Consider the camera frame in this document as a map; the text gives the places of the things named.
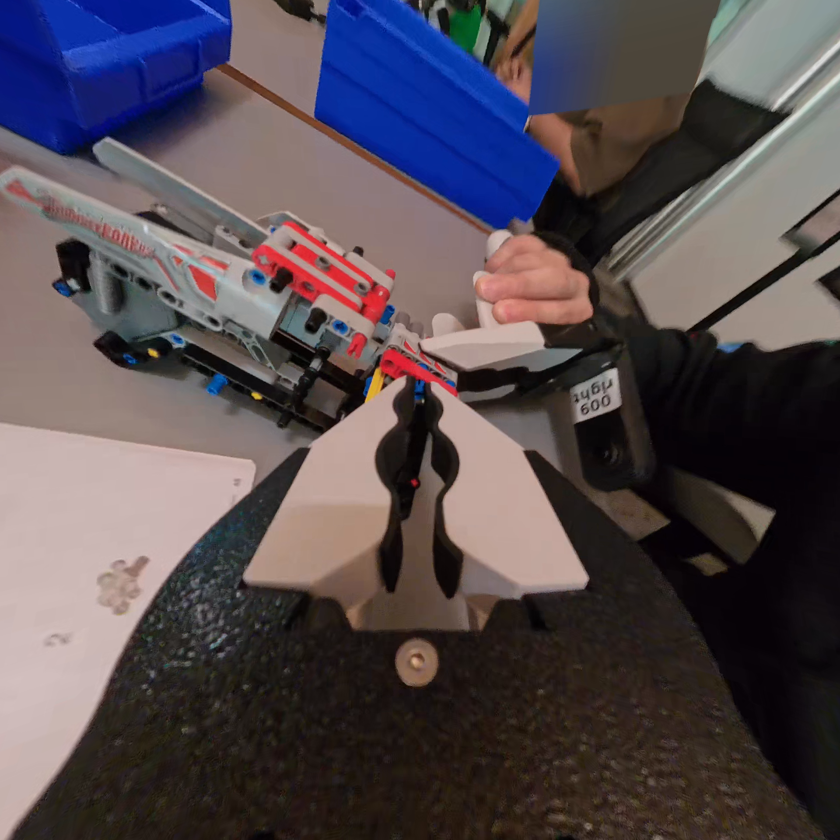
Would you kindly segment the person's right hand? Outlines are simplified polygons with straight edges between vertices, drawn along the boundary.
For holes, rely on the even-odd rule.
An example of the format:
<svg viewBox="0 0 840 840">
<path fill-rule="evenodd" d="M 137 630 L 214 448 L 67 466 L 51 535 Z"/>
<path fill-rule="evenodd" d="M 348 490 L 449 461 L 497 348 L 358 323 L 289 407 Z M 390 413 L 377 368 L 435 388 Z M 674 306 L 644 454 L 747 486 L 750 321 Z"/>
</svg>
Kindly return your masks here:
<svg viewBox="0 0 840 840">
<path fill-rule="evenodd" d="M 494 243 L 474 289 L 498 324 L 571 326 L 593 317 L 592 282 L 567 255 L 534 235 Z"/>
</svg>

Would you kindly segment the blue storage bin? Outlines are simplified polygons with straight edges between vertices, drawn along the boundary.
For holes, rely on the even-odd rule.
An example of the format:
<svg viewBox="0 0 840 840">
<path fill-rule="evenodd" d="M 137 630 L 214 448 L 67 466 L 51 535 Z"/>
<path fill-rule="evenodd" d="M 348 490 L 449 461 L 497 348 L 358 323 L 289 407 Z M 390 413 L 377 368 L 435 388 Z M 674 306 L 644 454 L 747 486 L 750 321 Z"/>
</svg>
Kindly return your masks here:
<svg viewBox="0 0 840 840">
<path fill-rule="evenodd" d="M 559 168 L 526 103 L 405 2 L 329 3 L 314 116 L 494 228 L 529 220 Z"/>
<path fill-rule="evenodd" d="M 228 1 L 2 1 L 1 124 L 71 154 L 203 84 Z"/>
</svg>

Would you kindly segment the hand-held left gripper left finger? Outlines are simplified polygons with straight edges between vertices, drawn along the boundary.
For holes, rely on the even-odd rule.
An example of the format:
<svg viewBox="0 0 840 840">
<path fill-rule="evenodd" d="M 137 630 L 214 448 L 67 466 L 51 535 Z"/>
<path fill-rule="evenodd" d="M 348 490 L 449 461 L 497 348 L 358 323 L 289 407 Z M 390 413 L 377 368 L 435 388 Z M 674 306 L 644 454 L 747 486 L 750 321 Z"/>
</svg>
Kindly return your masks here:
<svg viewBox="0 0 840 840">
<path fill-rule="evenodd" d="M 250 588 L 331 602 L 353 629 L 395 592 L 420 487 L 417 380 L 396 380 L 305 451 L 244 574 Z"/>
</svg>

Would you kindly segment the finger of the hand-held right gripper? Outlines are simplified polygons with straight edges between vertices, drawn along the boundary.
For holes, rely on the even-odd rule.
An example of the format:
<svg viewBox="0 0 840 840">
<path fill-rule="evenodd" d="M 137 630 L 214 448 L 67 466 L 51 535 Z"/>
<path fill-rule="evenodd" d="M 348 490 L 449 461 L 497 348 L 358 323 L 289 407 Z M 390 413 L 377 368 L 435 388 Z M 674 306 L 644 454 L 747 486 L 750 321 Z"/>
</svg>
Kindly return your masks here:
<svg viewBox="0 0 840 840">
<path fill-rule="evenodd" d="M 530 373 L 541 373 L 582 352 L 574 345 L 550 346 L 560 329 L 536 322 L 466 329 L 423 339 L 423 353 L 455 371 L 458 398 L 483 403 L 509 396 Z"/>
</svg>

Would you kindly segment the metal frame rail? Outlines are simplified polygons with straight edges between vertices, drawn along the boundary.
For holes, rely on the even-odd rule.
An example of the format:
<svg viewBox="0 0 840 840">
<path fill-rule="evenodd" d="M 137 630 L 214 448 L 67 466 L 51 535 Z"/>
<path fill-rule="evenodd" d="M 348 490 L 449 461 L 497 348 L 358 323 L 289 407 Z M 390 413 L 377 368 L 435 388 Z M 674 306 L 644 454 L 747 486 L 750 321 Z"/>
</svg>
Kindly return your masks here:
<svg viewBox="0 0 840 840">
<path fill-rule="evenodd" d="M 678 196 L 626 236 L 605 257 L 606 271 L 615 280 L 630 278 L 809 126 L 838 99 L 838 62 L 839 34 L 835 33 L 819 56 L 775 100 L 774 110 L 789 110 L 790 114 L 736 160 Z"/>
</svg>

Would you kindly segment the white instruction booklet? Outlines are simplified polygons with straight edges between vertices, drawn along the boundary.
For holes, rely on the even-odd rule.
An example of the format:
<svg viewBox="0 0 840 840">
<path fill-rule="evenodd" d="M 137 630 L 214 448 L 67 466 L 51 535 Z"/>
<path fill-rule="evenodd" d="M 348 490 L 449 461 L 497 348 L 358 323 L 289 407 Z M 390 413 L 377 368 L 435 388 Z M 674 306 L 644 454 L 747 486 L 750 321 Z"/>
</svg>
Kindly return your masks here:
<svg viewBox="0 0 840 840">
<path fill-rule="evenodd" d="M 77 746 L 144 611 L 252 460 L 1 426 L 1 837 Z"/>
</svg>

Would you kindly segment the red beam with blue pins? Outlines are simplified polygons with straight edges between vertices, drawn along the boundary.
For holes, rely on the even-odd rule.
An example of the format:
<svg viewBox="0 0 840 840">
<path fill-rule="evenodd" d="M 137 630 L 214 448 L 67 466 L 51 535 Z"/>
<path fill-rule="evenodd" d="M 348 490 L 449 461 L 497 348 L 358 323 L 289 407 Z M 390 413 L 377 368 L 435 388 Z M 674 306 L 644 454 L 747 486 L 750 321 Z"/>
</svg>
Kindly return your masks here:
<svg viewBox="0 0 840 840">
<path fill-rule="evenodd" d="M 452 396 L 459 395 L 455 372 L 422 355 L 405 354 L 391 347 L 382 354 L 379 369 L 393 380 L 409 376 L 415 382 L 438 383 Z"/>
</svg>

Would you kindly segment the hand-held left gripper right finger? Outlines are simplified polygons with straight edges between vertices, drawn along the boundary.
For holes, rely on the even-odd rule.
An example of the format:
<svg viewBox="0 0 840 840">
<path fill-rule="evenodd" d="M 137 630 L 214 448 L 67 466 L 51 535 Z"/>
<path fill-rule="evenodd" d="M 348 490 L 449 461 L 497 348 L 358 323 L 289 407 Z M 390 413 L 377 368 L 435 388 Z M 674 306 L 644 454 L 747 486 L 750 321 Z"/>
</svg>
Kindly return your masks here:
<svg viewBox="0 0 840 840">
<path fill-rule="evenodd" d="M 482 627 L 501 600 L 582 592 L 589 575 L 525 450 L 438 385 L 416 490 L 416 629 Z"/>
</svg>

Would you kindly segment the person's right forearm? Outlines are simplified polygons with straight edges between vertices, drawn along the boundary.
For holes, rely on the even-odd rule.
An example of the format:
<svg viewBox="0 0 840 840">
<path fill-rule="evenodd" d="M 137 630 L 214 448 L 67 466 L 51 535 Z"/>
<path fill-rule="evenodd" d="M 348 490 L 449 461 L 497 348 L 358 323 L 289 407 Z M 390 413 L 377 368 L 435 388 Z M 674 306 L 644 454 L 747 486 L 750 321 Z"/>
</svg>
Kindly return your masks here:
<svg viewBox="0 0 840 840">
<path fill-rule="evenodd" d="M 724 351 L 709 332 L 609 319 L 659 462 L 774 512 L 744 565 L 662 568 L 761 716 L 838 722 L 838 342 Z"/>
</svg>

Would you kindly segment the toy brick vehicle model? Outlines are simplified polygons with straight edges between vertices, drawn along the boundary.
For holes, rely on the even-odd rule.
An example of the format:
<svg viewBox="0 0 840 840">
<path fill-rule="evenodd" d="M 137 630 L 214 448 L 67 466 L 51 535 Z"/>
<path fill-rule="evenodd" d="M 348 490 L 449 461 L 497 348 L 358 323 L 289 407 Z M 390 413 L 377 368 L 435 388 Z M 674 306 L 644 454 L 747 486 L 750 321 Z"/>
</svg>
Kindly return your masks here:
<svg viewBox="0 0 840 840">
<path fill-rule="evenodd" d="M 94 347 L 113 364 L 172 355 L 207 392 L 324 432 L 393 381 L 379 369 L 386 350 L 435 361 L 423 325 L 392 305 L 395 272 L 362 247 L 293 213 L 252 221 L 112 138 L 92 151 L 159 202 L 127 213 L 17 165 L 2 196 L 67 232 L 53 288 L 102 329 Z"/>
</svg>

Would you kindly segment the person's torso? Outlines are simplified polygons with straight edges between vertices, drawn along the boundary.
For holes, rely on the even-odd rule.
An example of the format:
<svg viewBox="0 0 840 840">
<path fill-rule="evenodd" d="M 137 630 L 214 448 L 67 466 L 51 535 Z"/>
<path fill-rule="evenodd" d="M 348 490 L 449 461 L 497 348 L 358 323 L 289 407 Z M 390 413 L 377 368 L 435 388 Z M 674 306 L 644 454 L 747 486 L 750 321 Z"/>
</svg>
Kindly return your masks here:
<svg viewBox="0 0 840 840">
<path fill-rule="evenodd" d="M 560 164 L 533 225 L 594 266 L 791 114 L 702 80 L 675 96 L 532 116 L 527 132 Z"/>
</svg>

